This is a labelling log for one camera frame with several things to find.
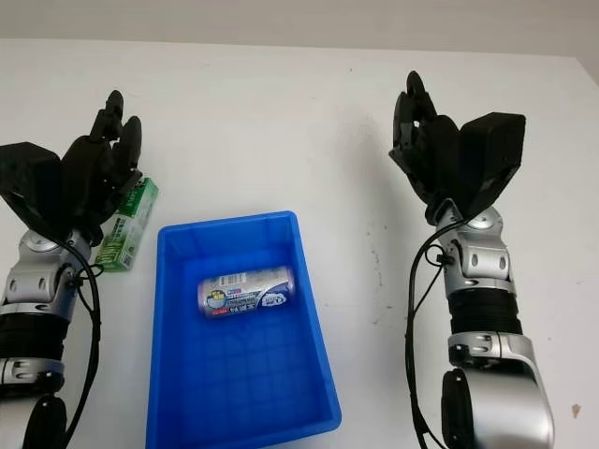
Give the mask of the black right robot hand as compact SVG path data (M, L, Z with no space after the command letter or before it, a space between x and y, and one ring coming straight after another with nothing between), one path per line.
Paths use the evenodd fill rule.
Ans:
M457 126L436 111L422 78L411 71L393 112L389 156L425 203L425 217L431 225L439 222L437 215L444 212L450 198L444 170L458 148L458 136Z

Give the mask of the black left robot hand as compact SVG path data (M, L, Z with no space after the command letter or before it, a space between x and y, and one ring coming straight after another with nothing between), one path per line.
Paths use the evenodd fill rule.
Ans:
M103 239L101 225L118 209L141 177L141 121L123 121L124 99L112 91L96 114L90 133L77 138L62 158L67 227L93 246Z

